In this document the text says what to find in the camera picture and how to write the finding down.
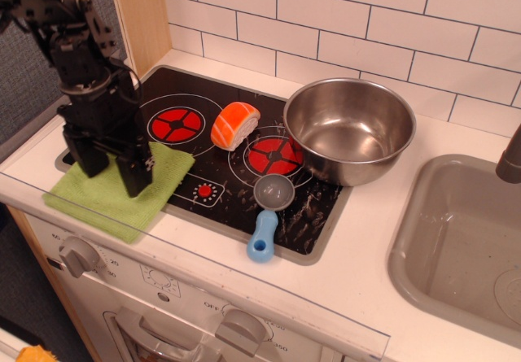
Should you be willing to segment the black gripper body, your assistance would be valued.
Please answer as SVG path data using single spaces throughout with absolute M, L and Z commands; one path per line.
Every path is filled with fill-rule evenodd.
M 90 137 L 105 154 L 144 156 L 150 153 L 137 123 L 141 92 L 130 75 L 110 75 L 90 85 L 60 84 L 70 103 L 59 108 L 65 128 Z

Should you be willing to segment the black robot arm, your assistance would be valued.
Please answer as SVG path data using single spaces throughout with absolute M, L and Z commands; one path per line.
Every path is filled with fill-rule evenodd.
M 33 35 L 59 75 L 69 102 L 64 118 L 68 149 L 88 177 L 101 173 L 115 156 L 130 197 L 152 182 L 154 160 L 138 125 L 142 102 L 134 70 L 114 57 L 112 28 L 92 0 L 1 0 L 1 29 L 16 24 Z

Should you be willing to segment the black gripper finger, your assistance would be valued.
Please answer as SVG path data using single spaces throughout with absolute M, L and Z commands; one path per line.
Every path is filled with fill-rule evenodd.
M 152 183 L 155 161 L 151 153 L 135 157 L 119 155 L 116 164 L 130 198 L 140 195 Z
M 70 128 L 63 129 L 69 152 L 88 177 L 95 177 L 109 165 L 107 155 L 94 146 L 90 137 Z

